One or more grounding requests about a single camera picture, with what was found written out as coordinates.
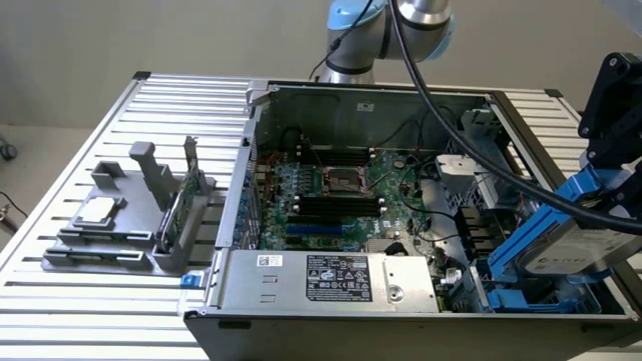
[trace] green circuit board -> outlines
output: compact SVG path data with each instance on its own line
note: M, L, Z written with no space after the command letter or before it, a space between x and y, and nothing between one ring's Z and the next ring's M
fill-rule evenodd
M420 226L425 220L425 215L411 211L401 202L401 183L409 188L405 194L405 203L417 209L423 208L420 198L413 198L413 184L416 175L408 171L411 166L405 165L405 157L397 153L383 151L363 167L337 167L355 169L361 174L363 187L357 195L364 198L383 198L387 211L380 217L343 217L341 235L297 235L301 243L290 245L285 243L289 235L285 230L288 226L288 216L294 215L292 210L294 195L332 197L336 194L328 190L327 168L319 165L301 165L297 162L281 159L272 164L272 195L264 196L262 200L262 219L260 232L260 248L268 250L332 250L332 251L359 251L363 244L369 239L391 239L393 232L399 231L405 236L407 221L412 219L413 225ZM305 182L301 183L301 174L305 174ZM343 196L341 186L329 184L339 196Z

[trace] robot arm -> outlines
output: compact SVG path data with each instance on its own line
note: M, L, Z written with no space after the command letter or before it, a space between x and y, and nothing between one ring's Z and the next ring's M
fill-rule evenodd
M335 0L329 6L329 46L340 36L344 38L325 60L320 82L373 83L373 60L401 58L385 0L372 1L357 26L349 31L367 2ZM447 48L453 31L448 0L397 0L397 4L415 61L435 59Z

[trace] silver panel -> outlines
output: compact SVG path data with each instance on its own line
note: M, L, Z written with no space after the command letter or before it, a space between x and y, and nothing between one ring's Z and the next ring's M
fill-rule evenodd
M258 266L256 259L261 255L280 256L281 265ZM371 294L372 301L311 301L305 297L308 256L367 256L369 287L363 292ZM221 309L226 312L439 312L424 257L395 257L379 253L234 250L225 273L221 281ZM335 282L328 282L332 286L327 292L344 289L345 285L341 284L348 283L347 279L339 281L336 272L333 280Z
M230 174L225 172L236 158L246 121L241 109L246 85L241 79L168 74L153 74L148 80L129 83L0 253L0 309L4 310L0 359L208 359L176 316L178 308L196 305L202 291L180 290L178 278L45 273L40 269L40 257L90 190L93 182L84 167L92 167L101 158L126 157L125 150L134 141L154 142L158 162L182 159L186 132L198 136L198 158L213 162L201 166L218 180L189 268L209 266L229 182L224 177ZM460 86L457 89L464 93L467 89L480 88ZM516 103L524 110L545 111L551 104L561 106L563 100L551 99L541 90L497 90L507 92L511 101L524 101ZM577 119L563 119L559 113L551 118L541 114L524 117L537 127L555 127ZM585 147L585 141L577 138L541 137L539 140L553 158L557 155L565 160L576 159L577 150ZM424 200L433 202L429 194L424 192ZM445 209L445 205L431 207ZM439 224L441 229L435 229L435 234L452 234L453 226ZM457 250L449 253L457 256ZM642 256L632 257L631 264L642 273Z

